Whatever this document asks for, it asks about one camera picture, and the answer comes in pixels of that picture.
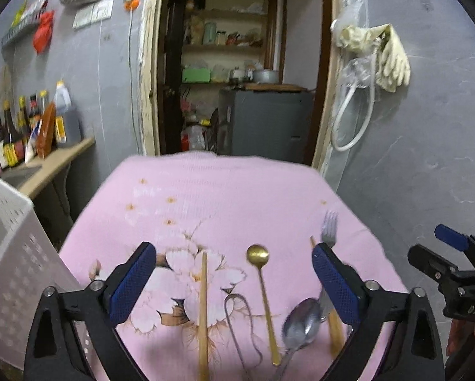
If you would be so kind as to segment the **person's right hand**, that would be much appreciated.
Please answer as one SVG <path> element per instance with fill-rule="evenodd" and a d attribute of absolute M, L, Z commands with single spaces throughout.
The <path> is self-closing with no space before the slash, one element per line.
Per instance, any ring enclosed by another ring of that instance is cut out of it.
<path fill-rule="evenodd" d="M 469 323 L 463 320 L 453 319 L 450 325 L 448 335 L 448 345 L 446 347 L 446 356 L 449 357 L 459 350 L 467 338 Z M 475 324 L 473 325 L 473 335 L 475 337 Z"/>

